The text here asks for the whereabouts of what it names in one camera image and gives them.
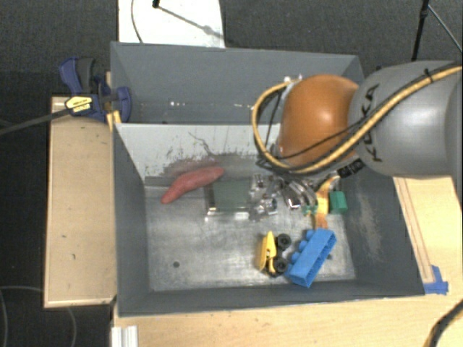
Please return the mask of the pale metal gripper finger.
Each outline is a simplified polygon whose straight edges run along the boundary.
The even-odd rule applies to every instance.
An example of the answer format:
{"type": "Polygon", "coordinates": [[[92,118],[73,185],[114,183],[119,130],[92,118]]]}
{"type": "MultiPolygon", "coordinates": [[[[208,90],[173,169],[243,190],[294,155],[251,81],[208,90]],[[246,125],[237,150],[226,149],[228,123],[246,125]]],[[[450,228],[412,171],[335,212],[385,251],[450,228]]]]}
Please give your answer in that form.
{"type": "Polygon", "coordinates": [[[220,180],[213,184],[213,191],[219,196],[248,196],[265,186],[263,178],[246,176],[220,180]]]}
{"type": "Polygon", "coordinates": [[[227,217],[234,220],[260,221],[264,217],[275,215],[278,212],[276,198],[261,199],[257,202],[226,202],[209,204],[207,217],[227,217]]]}

